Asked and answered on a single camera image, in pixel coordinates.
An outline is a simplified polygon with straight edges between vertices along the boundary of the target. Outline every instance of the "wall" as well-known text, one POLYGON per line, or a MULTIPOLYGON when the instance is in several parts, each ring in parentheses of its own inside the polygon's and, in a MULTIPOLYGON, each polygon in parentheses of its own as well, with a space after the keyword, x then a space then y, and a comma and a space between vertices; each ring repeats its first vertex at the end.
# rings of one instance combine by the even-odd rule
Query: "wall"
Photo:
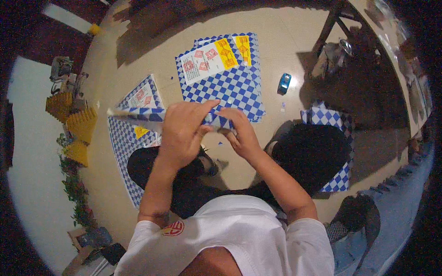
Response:
POLYGON ((74 229, 73 202, 63 191, 57 155, 61 122, 45 111, 51 67, 18 57, 8 89, 13 103, 15 146, 8 171, 11 196, 36 250, 60 275, 76 256, 67 231, 74 229))

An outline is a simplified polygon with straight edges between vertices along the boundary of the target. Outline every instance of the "person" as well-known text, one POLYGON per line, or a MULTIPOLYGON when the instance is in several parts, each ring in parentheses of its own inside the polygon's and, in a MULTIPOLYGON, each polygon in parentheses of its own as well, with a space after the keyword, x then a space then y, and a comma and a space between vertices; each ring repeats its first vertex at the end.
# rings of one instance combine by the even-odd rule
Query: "person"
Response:
POLYGON ((219 115, 237 132, 223 134, 263 179, 223 191, 196 181, 213 175, 200 148, 212 128, 201 122, 218 104, 172 105, 161 146, 132 154, 129 175, 145 192, 115 275, 333 275, 333 252, 309 194, 346 162, 342 132, 290 123, 264 151, 244 113, 223 108, 219 115), (170 225, 169 210, 181 218, 170 225))

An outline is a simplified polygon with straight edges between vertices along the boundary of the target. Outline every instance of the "paper sheet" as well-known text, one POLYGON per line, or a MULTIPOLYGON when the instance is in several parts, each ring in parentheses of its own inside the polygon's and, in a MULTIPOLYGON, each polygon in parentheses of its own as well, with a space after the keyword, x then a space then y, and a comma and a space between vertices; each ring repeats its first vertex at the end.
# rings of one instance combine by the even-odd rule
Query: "paper sheet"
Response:
POLYGON ((225 38, 183 55, 181 63, 187 85, 238 66, 225 38))
POLYGON ((153 100, 152 89, 150 89, 149 83, 142 86, 137 93, 135 93, 128 100, 129 107, 148 107, 155 108, 155 101, 153 100))

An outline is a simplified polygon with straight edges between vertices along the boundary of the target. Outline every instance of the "table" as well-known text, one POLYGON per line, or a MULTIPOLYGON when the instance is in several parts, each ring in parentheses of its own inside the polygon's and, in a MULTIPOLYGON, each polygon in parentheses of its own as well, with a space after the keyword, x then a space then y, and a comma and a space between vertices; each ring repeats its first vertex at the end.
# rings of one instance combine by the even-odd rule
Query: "table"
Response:
POLYGON ((425 103, 423 98, 418 98, 418 102, 414 102, 412 106, 412 99, 410 97, 409 88, 407 87, 407 81, 405 76, 400 71, 400 65, 398 58, 394 53, 394 49, 399 47, 398 37, 396 34, 396 25, 390 25, 389 21, 374 22, 373 19, 366 12, 367 4, 370 0, 336 0, 333 9, 330 11, 324 27, 321 31, 319 38, 317 39, 312 52, 319 56, 322 47, 326 44, 325 41, 328 38, 335 23, 338 23, 339 27, 343 30, 344 34, 350 38, 352 33, 348 30, 345 24, 340 19, 347 18, 354 21, 358 21, 362 26, 368 26, 373 31, 373 35, 376 37, 376 49, 380 52, 383 59, 388 60, 394 69, 397 80, 397 87, 400 89, 399 93, 403 95, 405 105, 408 113, 408 125, 410 129, 410 138, 415 137, 419 130, 423 127, 428 117, 431 114, 425 112, 424 115, 414 114, 414 105, 421 105, 426 107, 431 106, 431 101, 425 103))

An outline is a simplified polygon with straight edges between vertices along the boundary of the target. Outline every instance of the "beige floor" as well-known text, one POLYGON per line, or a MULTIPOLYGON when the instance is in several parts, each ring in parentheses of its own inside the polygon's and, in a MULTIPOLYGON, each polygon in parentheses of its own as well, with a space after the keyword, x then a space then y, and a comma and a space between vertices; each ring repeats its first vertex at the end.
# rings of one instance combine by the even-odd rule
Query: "beige floor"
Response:
MULTIPOLYGON (((92 42, 83 67, 83 71, 90 75, 83 92, 88 103, 97 110, 99 119, 88 148, 89 167, 83 169, 82 174, 89 190, 90 206, 99 224, 106 227, 114 240, 123 246, 128 245, 133 234, 137 210, 130 202, 112 152, 107 108, 118 103, 151 73, 166 106, 182 101, 175 56, 189 50, 194 39, 255 32, 259 38, 262 94, 267 115, 254 128, 264 147, 281 123, 300 119, 300 110, 308 107, 308 101, 316 97, 313 89, 300 95, 301 88, 306 90, 309 86, 304 85, 305 72, 298 55, 311 50, 328 14, 322 10, 292 7, 233 12, 189 27, 172 29, 152 42, 145 40, 142 34, 127 33, 122 36, 129 22, 113 22, 111 15, 126 7, 127 1, 111 8, 101 24, 100 33, 92 42), (129 44, 126 41, 129 46, 122 46, 122 38, 118 39, 120 36, 129 40, 129 44), (282 73, 292 75, 285 96, 276 94, 282 73), (284 112, 281 111, 283 102, 286 105, 284 112)), ((336 42, 339 37, 345 35, 335 26, 329 41, 336 42)), ((407 162, 406 135, 406 129, 357 133, 352 187, 350 191, 334 194, 328 200, 315 200, 321 222, 333 218, 344 197, 376 185, 407 162)), ((250 185, 255 171, 235 154, 222 135, 210 133, 203 144, 209 148, 208 154, 212 158, 229 163, 221 172, 228 188, 242 189, 250 185)))

